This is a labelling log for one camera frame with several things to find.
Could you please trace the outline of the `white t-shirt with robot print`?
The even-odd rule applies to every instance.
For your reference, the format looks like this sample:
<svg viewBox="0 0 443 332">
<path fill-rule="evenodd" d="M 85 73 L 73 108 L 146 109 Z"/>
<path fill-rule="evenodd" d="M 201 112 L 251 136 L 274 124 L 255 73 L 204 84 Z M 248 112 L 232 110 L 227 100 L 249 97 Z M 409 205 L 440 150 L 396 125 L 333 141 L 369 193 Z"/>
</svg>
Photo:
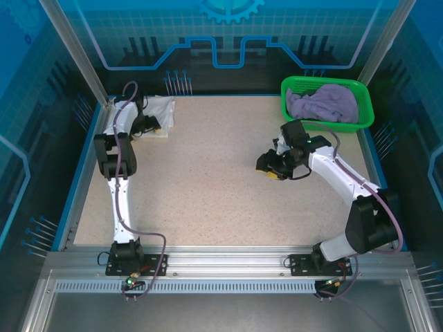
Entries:
<svg viewBox="0 0 443 332">
<path fill-rule="evenodd" d="M 155 116 L 158 120 L 162 132 L 156 134 L 154 131 L 145 133 L 141 138 L 167 138 L 171 128 L 174 126 L 174 110 L 175 104 L 174 98 L 172 96 L 162 97 L 144 97 L 145 101 L 148 101 L 148 106 L 145 108 L 143 113 L 146 116 Z"/>
</svg>

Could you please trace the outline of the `green plastic basket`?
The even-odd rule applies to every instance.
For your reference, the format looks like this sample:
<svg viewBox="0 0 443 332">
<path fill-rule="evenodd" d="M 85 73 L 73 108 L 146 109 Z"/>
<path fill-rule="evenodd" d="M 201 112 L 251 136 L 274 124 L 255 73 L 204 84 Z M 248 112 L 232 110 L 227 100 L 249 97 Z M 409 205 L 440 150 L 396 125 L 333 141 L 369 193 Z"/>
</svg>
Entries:
<svg viewBox="0 0 443 332">
<path fill-rule="evenodd" d="M 286 110 L 286 102 L 284 94 L 287 89 L 291 89 L 294 93 L 303 93 L 306 90 L 316 90 L 324 84 L 337 84 L 344 86 L 353 92 L 359 107 L 359 121 L 355 124 L 352 123 L 339 123 L 339 122 L 323 122 L 317 120 L 300 120 L 304 124 L 306 129 L 309 130 L 322 130 L 324 127 L 328 127 L 335 132 L 340 133 L 354 133 L 360 129 L 366 129 L 374 122 L 374 111 L 372 108 L 372 102 L 368 88 L 362 83 L 355 80 L 345 80 L 326 77 L 303 77 L 303 76 L 290 76 L 283 79 L 281 83 L 281 110 L 284 119 L 287 122 L 291 122 L 293 119 Z"/>
</svg>

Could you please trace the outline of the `purple t-shirt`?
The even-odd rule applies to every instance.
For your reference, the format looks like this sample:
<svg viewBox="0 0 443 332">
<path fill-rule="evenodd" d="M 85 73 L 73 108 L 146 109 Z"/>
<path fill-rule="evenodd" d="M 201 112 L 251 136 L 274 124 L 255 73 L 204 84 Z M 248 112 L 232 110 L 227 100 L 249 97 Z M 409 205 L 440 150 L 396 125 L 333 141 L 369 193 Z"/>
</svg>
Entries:
<svg viewBox="0 0 443 332">
<path fill-rule="evenodd" d="M 295 120 L 317 120 L 355 124 L 359 121 L 356 98 L 348 88 L 324 84 L 316 90 L 284 94 L 287 113 Z"/>
</svg>

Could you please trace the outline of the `small connector board with LED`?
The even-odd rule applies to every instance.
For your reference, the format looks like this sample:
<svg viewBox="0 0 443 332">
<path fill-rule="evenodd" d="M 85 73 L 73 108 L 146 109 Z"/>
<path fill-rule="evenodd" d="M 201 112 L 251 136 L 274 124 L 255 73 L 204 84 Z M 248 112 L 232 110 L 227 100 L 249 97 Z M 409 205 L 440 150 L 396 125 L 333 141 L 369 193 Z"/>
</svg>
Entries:
<svg viewBox="0 0 443 332">
<path fill-rule="evenodd" d="M 140 288 L 145 284 L 144 281 L 140 281 L 139 278 L 141 276 L 141 273 L 132 273 L 124 282 L 122 286 L 122 291 L 132 291 L 134 289 Z"/>
<path fill-rule="evenodd" d="M 343 282 L 346 281 L 346 277 L 333 277 L 328 280 L 320 280 L 315 282 L 315 287 L 317 291 L 327 290 L 329 288 L 339 287 Z"/>
</svg>

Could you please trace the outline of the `grey metal tray panel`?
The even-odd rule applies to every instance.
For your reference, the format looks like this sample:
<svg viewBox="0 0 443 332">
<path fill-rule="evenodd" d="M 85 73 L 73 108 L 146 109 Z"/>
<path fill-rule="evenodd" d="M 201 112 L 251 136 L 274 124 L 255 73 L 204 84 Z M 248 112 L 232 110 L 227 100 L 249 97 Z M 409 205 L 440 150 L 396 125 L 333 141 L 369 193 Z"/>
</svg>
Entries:
<svg viewBox="0 0 443 332">
<path fill-rule="evenodd" d="M 18 332 L 443 332 L 417 280 L 361 279 L 336 300 L 308 294 L 151 294 L 36 289 Z"/>
</svg>

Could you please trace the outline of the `aluminium side rail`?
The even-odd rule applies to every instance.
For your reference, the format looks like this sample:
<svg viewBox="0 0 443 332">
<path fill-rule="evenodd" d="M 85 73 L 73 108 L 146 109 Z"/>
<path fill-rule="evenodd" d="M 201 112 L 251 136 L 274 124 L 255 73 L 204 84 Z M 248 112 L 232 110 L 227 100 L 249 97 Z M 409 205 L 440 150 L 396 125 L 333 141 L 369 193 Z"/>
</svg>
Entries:
<svg viewBox="0 0 443 332">
<path fill-rule="evenodd" d="M 69 241 L 71 228 L 76 228 L 76 225 L 80 221 L 96 165 L 93 138 L 97 133 L 101 133 L 107 126 L 110 110 L 110 102 L 105 106 L 101 106 L 100 104 L 96 106 L 53 240 L 51 247 L 52 252 L 65 250 L 66 244 Z"/>
<path fill-rule="evenodd" d="M 372 139 L 371 133 L 369 129 L 360 129 L 357 131 L 357 137 L 359 139 L 359 144 L 361 146 L 361 151 L 363 154 L 363 158 L 365 161 L 365 165 L 370 177 L 370 180 L 373 183 L 376 183 L 379 187 L 383 189 L 389 189 L 388 184 L 386 182 L 385 174 L 382 170 L 381 161 L 378 157 L 374 141 Z M 399 197 L 398 195 L 395 197 L 393 203 L 388 203 L 392 213 L 394 214 L 398 226 L 400 227 L 400 230 L 402 232 L 403 238 L 404 238 L 404 232 L 401 229 L 401 214 L 399 209 Z M 408 246 L 406 243 L 406 240 L 403 240 L 403 245 L 401 249 L 399 250 L 401 252 L 408 252 Z"/>
</svg>

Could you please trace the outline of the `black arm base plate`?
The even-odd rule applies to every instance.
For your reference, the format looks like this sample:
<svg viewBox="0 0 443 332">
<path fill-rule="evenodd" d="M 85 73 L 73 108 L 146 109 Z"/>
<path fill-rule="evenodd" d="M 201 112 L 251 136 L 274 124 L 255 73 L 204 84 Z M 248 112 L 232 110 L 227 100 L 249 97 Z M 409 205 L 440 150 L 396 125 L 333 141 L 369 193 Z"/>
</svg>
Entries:
<svg viewBox="0 0 443 332">
<path fill-rule="evenodd" d="M 144 254 L 142 258 L 119 259 L 111 255 L 105 266 L 105 275 L 128 277 L 133 273 L 138 273 L 143 277 L 153 277 L 159 267 L 157 275 L 163 277 L 168 267 L 168 256 L 164 255 L 162 260 L 160 258 L 160 255 Z"/>
<path fill-rule="evenodd" d="M 339 277 L 352 276 L 352 267 L 349 259 L 342 258 L 336 261 L 327 261 L 315 252 L 304 255 L 290 255 L 289 268 L 293 277 Z"/>
</svg>

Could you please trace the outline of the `aluminium front frame rail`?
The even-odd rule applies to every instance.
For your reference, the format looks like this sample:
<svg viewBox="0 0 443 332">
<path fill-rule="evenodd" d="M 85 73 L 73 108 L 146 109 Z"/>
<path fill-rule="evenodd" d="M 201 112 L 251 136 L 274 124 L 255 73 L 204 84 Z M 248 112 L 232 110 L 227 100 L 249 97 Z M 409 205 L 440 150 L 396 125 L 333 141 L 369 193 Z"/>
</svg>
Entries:
<svg viewBox="0 0 443 332">
<path fill-rule="evenodd" d="M 106 279 L 96 263 L 99 247 L 79 247 L 46 256 L 42 279 Z M 168 246 L 164 280 L 290 279 L 287 256 L 309 254 L 311 246 Z M 412 255 L 370 252 L 358 258 L 360 280 L 418 277 Z"/>
</svg>

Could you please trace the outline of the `aluminium frame post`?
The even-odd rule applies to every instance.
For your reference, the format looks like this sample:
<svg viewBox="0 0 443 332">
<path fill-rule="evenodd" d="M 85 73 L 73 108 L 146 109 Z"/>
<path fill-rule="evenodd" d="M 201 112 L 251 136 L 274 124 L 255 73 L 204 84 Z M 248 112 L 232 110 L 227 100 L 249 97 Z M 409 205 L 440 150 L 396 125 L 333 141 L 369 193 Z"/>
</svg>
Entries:
<svg viewBox="0 0 443 332">
<path fill-rule="evenodd" d="M 58 1 L 39 0 L 39 3 L 66 46 L 67 51 L 80 70 L 94 97 L 101 106 L 107 106 L 109 101 L 107 92 Z"/>
<path fill-rule="evenodd" d="M 392 47 L 395 38 L 408 18 L 416 1 L 417 0 L 399 0 L 358 77 L 360 83 L 365 86 L 369 85 L 387 52 Z"/>
</svg>

